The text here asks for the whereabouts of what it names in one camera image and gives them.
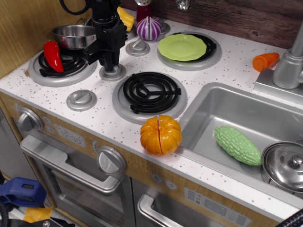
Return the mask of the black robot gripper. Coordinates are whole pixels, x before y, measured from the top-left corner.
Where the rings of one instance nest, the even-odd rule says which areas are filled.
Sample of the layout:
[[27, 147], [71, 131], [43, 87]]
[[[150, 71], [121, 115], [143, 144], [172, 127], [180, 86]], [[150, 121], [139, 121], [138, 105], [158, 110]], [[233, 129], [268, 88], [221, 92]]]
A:
[[117, 12], [119, 0], [91, 0], [92, 22], [96, 32], [96, 40], [83, 52], [89, 65], [95, 61], [112, 70], [119, 64], [120, 49], [127, 40], [126, 26]]

